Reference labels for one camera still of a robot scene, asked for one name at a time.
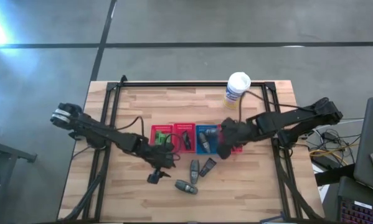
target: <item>wooden table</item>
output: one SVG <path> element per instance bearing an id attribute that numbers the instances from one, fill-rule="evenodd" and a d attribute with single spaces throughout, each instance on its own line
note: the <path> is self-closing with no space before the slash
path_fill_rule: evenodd
<path id="1" fill-rule="evenodd" d="M 296 105 L 291 82 L 285 80 L 275 83 L 279 102 Z M 100 120 L 102 113 L 106 84 L 91 82 L 88 91 L 85 112 L 96 120 Z M 251 87 L 250 90 L 262 96 L 261 89 Z M 150 136 L 152 124 L 219 124 L 228 116 L 236 119 L 237 110 L 225 109 L 222 104 L 224 93 L 223 87 L 123 87 L 116 127 L 125 126 L 140 115 L 144 119 L 145 135 Z M 281 108 L 282 112 L 290 109 Z M 263 101 L 246 95 L 242 119 L 264 111 Z M 141 125 L 137 122 L 123 131 L 140 133 Z M 78 142 L 74 153 L 85 146 L 86 142 Z M 92 156 L 93 150 L 85 151 L 72 161 L 59 218 L 70 213 L 85 193 Z M 211 155 L 218 164 L 204 178 L 199 178 L 197 195 L 186 194 L 174 187 L 176 179 L 189 181 L 192 159 L 200 160 L 203 166 L 208 157 L 181 154 L 176 168 L 165 170 L 172 178 L 164 177 L 158 185 L 153 185 L 146 181 L 153 171 L 150 165 L 142 159 L 123 154 L 113 145 L 100 221 L 253 222 L 280 214 L 280 193 L 269 140 L 248 143 L 243 147 L 242 154 L 232 155 L 227 160 Z M 299 191 L 316 213 L 323 217 L 306 148 L 295 147 L 291 160 Z M 294 214 L 289 192 L 288 201 Z M 95 209 L 95 203 L 92 203 L 91 209 Z"/>

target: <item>small bottle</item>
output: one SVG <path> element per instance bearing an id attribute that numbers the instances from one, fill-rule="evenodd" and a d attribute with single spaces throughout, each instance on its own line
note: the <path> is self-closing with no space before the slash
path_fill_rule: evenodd
<path id="1" fill-rule="evenodd" d="M 248 90 L 251 79 L 244 72 L 235 72 L 229 77 L 224 97 L 224 105 L 230 109 L 236 109 L 243 92 Z"/>

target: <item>gray floor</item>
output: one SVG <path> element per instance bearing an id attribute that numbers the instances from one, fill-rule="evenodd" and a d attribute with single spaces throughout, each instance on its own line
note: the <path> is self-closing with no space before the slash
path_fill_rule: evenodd
<path id="1" fill-rule="evenodd" d="M 110 0 L 0 1 L 0 42 L 99 43 Z M 373 41 L 373 0 L 118 0 L 107 42 Z M 0 49 L 0 142 L 19 161 L 3 223 L 55 220 L 72 141 L 49 123 L 60 102 L 83 105 L 97 49 Z M 373 47 L 106 49 L 98 80 L 292 80 L 299 105 L 328 96 L 346 118 L 373 96 Z M 341 135 L 362 123 L 341 124 Z"/>

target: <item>yellow cable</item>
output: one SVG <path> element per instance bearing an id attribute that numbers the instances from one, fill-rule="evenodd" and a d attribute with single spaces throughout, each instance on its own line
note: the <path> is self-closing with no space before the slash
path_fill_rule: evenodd
<path id="1" fill-rule="evenodd" d="M 325 150 L 320 150 L 320 149 L 312 151 L 312 152 L 316 152 L 316 151 L 318 151 L 318 152 L 326 152 Z M 341 160 L 341 162 L 343 162 L 345 165 L 348 165 L 348 163 L 346 161 L 344 161 L 344 159 L 342 159 L 339 155 L 336 155 L 333 152 L 331 154 L 334 155 L 334 156 L 336 156 L 337 158 L 339 158 Z"/>
<path id="2" fill-rule="evenodd" d="M 340 148 L 337 148 L 337 149 L 332 149 L 332 150 L 329 150 L 328 152 L 324 152 L 324 153 L 321 153 L 321 154 L 318 154 L 318 155 L 314 155 L 313 153 L 314 152 L 319 152 L 321 151 L 320 149 L 317 149 L 317 150 L 313 150 L 313 151 L 310 151 L 309 152 L 309 155 L 310 156 L 314 156 L 314 157 L 319 157 L 319 156 L 325 156 L 325 155 L 328 155 L 328 154 L 333 154 L 335 151 L 338 151 L 340 149 L 345 149 L 347 147 L 351 147 L 351 146 L 357 146 L 359 144 L 352 144 L 352 145 L 349 145 L 349 146 L 344 146 L 344 147 L 340 147 Z"/>

